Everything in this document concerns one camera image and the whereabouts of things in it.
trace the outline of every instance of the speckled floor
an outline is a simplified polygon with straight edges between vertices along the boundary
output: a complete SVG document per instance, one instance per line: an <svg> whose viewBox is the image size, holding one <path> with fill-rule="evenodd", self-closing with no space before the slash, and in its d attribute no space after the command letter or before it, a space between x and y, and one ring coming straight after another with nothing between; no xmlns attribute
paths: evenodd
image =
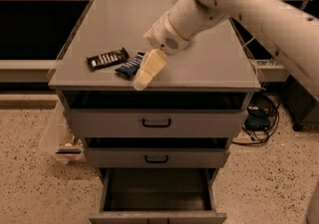
<svg viewBox="0 0 319 224"><path fill-rule="evenodd" d="M38 108L28 104L35 98L16 97L14 107L0 101L0 223L89 223L88 216L99 211L102 183L86 163L66 165L39 149L55 97L41 98ZM319 180L319 129L291 127L281 108L279 129L268 144L230 147L213 184L225 224L303 222Z"/></svg>

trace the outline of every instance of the desk drawer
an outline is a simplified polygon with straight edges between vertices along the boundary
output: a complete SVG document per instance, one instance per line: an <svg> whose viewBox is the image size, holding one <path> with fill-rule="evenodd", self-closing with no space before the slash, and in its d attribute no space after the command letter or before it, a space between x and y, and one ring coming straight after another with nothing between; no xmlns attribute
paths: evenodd
<svg viewBox="0 0 319 224"><path fill-rule="evenodd" d="M86 155L99 168L221 168L229 154L206 148L89 148Z"/></svg>
<svg viewBox="0 0 319 224"><path fill-rule="evenodd" d="M71 110L70 128L78 137L236 137L247 111L110 112Z"/></svg>
<svg viewBox="0 0 319 224"><path fill-rule="evenodd" d="M92 223L221 224L205 169L108 169Z"/></svg>

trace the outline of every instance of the terrazzo floor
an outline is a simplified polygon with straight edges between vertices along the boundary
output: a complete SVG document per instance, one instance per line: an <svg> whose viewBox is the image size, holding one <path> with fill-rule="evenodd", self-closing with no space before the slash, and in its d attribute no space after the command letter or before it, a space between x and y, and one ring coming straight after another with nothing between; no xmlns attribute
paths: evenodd
<svg viewBox="0 0 319 224"><path fill-rule="evenodd" d="M39 149L56 97L37 101L22 95L22 102L1 97L0 223L90 223L103 189L94 168L85 162L63 164ZM287 110L279 111L279 128L266 145L233 144L219 170L213 193L217 212L227 213L225 224L304 221L319 180L319 128L295 132Z"/></svg>

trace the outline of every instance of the desk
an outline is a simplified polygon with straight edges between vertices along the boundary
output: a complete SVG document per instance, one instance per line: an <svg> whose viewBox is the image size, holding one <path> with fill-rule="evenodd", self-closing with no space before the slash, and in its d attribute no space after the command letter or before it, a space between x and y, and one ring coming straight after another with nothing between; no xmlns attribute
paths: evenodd
<svg viewBox="0 0 319 224"><path fill-rule="evenodd" d="M195 37L142 92L87 57L151 48L176 0L95 0L49 86L105 184L92 223L222 223L211 184L260 85L229 21Z"/></svg>

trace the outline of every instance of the black drawer handle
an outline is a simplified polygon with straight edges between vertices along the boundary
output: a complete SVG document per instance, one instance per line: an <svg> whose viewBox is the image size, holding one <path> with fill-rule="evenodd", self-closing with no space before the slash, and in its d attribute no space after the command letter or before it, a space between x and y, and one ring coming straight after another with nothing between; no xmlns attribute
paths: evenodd
<svg viewBox="0 0 319 224"><path fill-rule="evenodd" d="M150 160L149 157L146 155L146 163L149 164L165 164L168 163L168 155L165 156L163 160Z"/></svg>
<svg viewBox="0 0 319 224"><path fill-rule="evenodd" d="M144 127L169 127L171 125L171 119L169 118L166 124L147 124L147 121L143 118L142 124Z"/></svg>

